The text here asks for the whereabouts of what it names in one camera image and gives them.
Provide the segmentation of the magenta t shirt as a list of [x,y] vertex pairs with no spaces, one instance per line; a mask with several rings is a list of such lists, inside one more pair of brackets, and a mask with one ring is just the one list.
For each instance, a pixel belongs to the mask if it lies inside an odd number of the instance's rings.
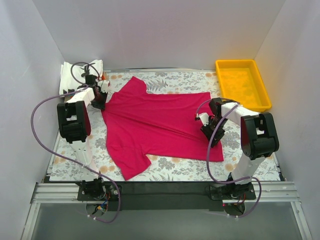
[[126,181],[144,172],[148,155],[205,161],[208,139],[195,112],[210,100],[209,92],[147,93],[132,77],[115,92],[101,114],[106,124],[106,149]]

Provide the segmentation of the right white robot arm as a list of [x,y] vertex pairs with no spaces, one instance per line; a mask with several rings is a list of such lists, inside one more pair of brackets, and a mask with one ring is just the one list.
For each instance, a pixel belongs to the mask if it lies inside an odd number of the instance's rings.
[[240,145],[242,155],[237,167],[229,174],[227,180],[214,179],[209,187],[213,199],[230,197],[237,199],[254,194],[253,175],[265,160],[279,149],[279,139],[274,118],[269,112],[256,112],[245,108],[239,102],[227,98],[207,100],[212,112],[196,112],[195,120],[201,121],[200,130],[208,139],[206,162],[210,161],[211,149],[225,135],[224,125],[231,121],[240,127]]

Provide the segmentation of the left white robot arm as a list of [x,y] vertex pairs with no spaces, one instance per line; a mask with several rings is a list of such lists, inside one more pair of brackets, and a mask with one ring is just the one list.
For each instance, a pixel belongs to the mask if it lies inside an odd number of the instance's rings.
[[76,93],[67,102],[57,105],[59,133],[69,143],[75,160],[82,167],[82,179],[77,183],[82,193],[94,200],[101,200],[107,191],[93,160],[89,141],[91,123],[87,106],[92,105],[96,109],[104,110],[108,93],[102,91],[95,75],[87,75],[85,84],[88,88]]

